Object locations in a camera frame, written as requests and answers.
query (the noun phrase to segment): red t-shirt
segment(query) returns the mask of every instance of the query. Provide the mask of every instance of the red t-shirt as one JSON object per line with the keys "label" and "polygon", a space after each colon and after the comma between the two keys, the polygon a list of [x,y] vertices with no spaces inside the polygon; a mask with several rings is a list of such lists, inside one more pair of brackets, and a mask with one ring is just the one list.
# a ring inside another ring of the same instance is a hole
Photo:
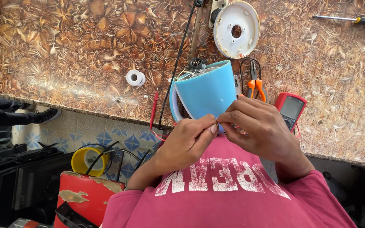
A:
{"label": "red t-shirt", "polygon": [[322,174],[280,186],[259,157],[223,135],[201,159],[163,176],[156,187],[113,195],[102,228],[143,227],[353,227]]}

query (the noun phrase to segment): workbench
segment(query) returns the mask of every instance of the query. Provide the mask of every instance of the workbench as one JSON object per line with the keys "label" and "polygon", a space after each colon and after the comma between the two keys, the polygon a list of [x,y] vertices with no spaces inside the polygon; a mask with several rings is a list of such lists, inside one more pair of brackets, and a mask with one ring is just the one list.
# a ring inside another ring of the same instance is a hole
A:
{"label": "workbench", "polygon": [[[148,124],[155,92],[158,121],[191,0],[0,0],[0,96]],[[365,0],[251,1],[261,36],[248,56],[261,64],[274,104],[280,92],[304,97],[298,122],[309,156],[365,165],[365,27],[313,19],[355,18]],[[192,57],[226,59],[197,8],[177,73]],[[241,60],[232,60],[238,74]],[[138,69],[144,86],[127,84]],[[162,124],[172,126],[168,105]]]}

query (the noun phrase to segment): orange pliers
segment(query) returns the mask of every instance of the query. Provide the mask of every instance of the orange pliers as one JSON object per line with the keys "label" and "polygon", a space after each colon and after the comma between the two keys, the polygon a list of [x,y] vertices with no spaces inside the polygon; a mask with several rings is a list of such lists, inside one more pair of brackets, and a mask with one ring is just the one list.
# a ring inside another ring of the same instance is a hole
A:
{"label": "orange pliers", "polygon": [[247,86],[249,87],[249,89],[247,90],[247,97],[253,98],[254,87],[256,87],[258,90],[258,94],[260,93],[261,100],[267,103],[268,102],[267,93],[263,88],[263,82],[261,81],[261,79],[257,78],[257,70],[254,60],[250,61],[250,74],[251,74],[251,80],[247,83]]}

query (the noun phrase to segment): blue kettle body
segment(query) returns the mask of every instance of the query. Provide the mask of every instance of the blue kettle body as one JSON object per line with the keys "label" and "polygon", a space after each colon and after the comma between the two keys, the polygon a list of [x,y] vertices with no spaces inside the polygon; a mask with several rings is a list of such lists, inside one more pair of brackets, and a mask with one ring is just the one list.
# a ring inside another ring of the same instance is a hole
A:
{"label": "blue kettle body", "polygon": [[192,119],[199,119],[209,113],[217,118],[236,100],[229,60],[210,64],[199,75],[187,73],[172,81],[171,88],[170,109],[177,122],[182,119],[177,107],[177,95]]}

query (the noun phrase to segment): red multimeter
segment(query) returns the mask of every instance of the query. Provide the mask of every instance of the red multimeter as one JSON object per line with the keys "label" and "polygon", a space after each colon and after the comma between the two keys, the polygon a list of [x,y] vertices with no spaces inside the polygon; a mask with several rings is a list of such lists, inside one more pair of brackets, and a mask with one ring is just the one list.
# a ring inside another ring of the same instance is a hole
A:
{"label": "red multimeter", "polygon": [[294,130],[294,126],[306,105],[307,101],[305,99],[289,92],[280,93],[274,104],[290,132]]}

